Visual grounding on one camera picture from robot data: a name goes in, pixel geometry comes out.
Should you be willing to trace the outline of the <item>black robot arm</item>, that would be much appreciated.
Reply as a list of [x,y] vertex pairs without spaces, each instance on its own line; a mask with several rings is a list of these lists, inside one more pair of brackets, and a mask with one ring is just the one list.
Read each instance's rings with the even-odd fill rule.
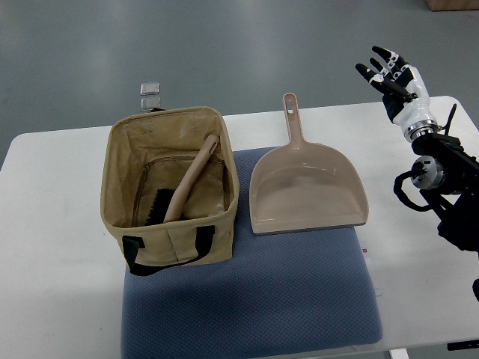
[[477,253],[478,161],[449,135],[456,109],[453,105],[444,127],[422,126],[412,133],[418,158],[396,177],[393,192],[416,212],[435,212],[439,236],[461,251]]

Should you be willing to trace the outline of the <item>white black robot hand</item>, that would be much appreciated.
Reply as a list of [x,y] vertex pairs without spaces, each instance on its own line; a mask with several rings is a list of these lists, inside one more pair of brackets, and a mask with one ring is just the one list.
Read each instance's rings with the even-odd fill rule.
[[391,123],[401,128],[408,142],[438,132],[439,125],[430,111],[430,96],[418,69],[389,49],[373,46],[372,51],[381,60],[371,58],[369,67],[356,64],[356,70],[382,94]]

